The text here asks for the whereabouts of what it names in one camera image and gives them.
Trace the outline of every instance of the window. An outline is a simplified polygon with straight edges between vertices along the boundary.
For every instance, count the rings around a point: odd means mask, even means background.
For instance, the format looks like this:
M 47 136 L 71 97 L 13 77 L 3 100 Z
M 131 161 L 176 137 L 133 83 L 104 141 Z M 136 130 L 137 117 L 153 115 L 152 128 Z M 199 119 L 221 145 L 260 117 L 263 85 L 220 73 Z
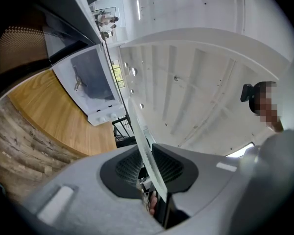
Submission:
M 120 88 L 125 87 L 120 64 L 119 64 L 118 60 L 112 61 L 111 72 L 112 72 L 112 77 L 113 77 L 114 82 L 118 83 Z

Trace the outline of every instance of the hand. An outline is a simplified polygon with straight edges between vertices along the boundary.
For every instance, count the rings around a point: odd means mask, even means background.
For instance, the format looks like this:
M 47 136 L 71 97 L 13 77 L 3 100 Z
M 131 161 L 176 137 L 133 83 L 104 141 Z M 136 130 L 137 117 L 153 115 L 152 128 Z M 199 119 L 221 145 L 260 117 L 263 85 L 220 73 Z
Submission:
M 152 195 L 150 197 L 150 205 L 149 205 L 149 213 L 151 216 L 153 216 L 155 214 L 155 207 L 156 207 L 156 204 L 157 204 L 157 192 L 154 190 L 152 192 Z

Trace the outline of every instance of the wooden tabletop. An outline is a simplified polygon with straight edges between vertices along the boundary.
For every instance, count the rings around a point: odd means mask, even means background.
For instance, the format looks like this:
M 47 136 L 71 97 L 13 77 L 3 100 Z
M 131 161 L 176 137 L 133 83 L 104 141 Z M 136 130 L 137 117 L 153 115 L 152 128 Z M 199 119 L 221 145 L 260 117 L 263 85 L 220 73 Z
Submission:
M 95 155 L 116 149 L 112 123 L 92 126 L 52 70 L 24 82 L 8 96 L 35 128 L 71 151 Z

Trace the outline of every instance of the white rectangular sticker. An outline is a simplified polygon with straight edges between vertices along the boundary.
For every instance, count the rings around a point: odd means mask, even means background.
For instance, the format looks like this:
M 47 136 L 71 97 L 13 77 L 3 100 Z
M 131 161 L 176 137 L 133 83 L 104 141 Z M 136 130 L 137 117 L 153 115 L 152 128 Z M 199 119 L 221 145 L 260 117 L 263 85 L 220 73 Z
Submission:
M 229 171 L 233 171 L 235 172 L 237 167 L 232 166 L 232 165 L 228 165 L 228 164 L 224 164 L 224 163 L 217 163 L 216 167 L 220 168 L 220 169 L 224 169 L 224 170 L 229 170 Z

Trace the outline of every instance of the ceiling light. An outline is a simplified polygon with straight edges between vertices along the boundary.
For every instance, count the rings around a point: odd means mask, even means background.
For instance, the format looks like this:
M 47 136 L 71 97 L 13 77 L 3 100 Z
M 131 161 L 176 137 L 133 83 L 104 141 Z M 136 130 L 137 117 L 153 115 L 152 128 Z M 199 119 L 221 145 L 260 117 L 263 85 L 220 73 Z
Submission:
M 137 69 L 132 68 L 132 73 L 133 73 L 134 76 L 136 76 L 137 75 Z
M 138 20 L 141 19 L 141 11 L 140 11 L 140 7 L 139 7 L 139 0 L 136 1 L 137 3 L 137 11 L 138 11 Z
M 246 152 L 246 150 L 248 148 L 251 148 L 251 147 L 254 147 L 254 143 L 249 143 L 248 145 L 244 146 L 242 149 L 239 149 L 238 151 L 236 152 L 233 152 L 229 155 L 227 155 L 228 158 L 239 158 L 241 157 L 242 155 L 244 155 L 244 153 Z

